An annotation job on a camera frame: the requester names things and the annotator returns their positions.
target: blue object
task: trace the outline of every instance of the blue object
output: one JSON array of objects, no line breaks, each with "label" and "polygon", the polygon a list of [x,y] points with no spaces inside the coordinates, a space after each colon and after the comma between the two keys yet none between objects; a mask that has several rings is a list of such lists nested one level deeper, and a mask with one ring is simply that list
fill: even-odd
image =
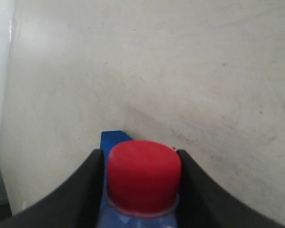
[{"label": "blue object", "polygon": [[[132,140],[130,136],[128,136],[123,131],[107,131],[101,133],[101,139],[100,139],[100,149],[104,151],[104,165],[105,169],[108,165],[108,157],[110,150],[116,146],[119,143],[122,143],[124,141]],[[104,186],[106,186],[106,170],[104,173]],[[105,205],[105,197],[103,196],[102,202],[101,202],[101,208],[103,208]]]},{"label": "blue object", "polygon": [[173,212],[152,219],[140,219],[118,213],[105,205],[99,217],[97,228],[177,228]]}]

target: black holder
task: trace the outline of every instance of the black holder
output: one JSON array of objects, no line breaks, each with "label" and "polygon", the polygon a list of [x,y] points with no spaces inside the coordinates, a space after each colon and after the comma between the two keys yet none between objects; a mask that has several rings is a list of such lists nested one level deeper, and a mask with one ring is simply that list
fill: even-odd
[{"label": "black holder", "polygon": [[[284,228],[231,196],[186,151],[177,153],[182,161],[179,228]],[[94,228],[104,172],[104,153],[94,150],[59,188],[0,228]]]}]

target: clear plastic bottle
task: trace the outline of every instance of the clear plastic bottle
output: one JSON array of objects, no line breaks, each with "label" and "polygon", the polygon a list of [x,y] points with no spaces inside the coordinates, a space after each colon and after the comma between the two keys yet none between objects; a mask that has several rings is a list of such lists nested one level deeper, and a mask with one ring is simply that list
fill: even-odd
[{"label": "clear plastic bottle", "polygon": [[181,161],[173,149],[150,141],[118,144],[110,152],[107,177],[97,228],[177,228]]}]

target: bottle neck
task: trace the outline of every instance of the bottle neck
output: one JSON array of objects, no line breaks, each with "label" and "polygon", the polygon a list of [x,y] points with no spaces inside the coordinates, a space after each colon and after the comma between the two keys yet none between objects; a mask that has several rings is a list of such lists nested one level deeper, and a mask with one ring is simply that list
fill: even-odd
[{"label": "bottle neck", "polygon": [[155,218],[159,218],[159,217],[163,217],[166,216],[170,213],[172,213],[176,206],[177,206],[177,202],[178,200],[176,200],[175,204],[168,208],[165,211],[161,211],[158,213],[140,213],[140,212],[136,212],[136,211],[127,211],[122,209],[121,207],[117,206],[111,199],[110,197],[108,197],[108,195],[106,195],[106,203],[113,208],[114,210],[116,210],[118,213],[123,214],[125,216],[129,216],[129,217],[133,217],[133,218],[140,218],[140,219],[155,219]]}]

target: red bottle cap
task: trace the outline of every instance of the red bottle cap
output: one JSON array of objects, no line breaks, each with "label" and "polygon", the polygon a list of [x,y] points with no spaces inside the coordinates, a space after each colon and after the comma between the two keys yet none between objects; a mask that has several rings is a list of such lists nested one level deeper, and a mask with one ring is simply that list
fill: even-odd
[{"label": "red bottle cap", "polygon": [[157,214],[175,206],[181,160],[171,148],[150,141],[126,141],[110,152],[108,201],[124,214]]}]

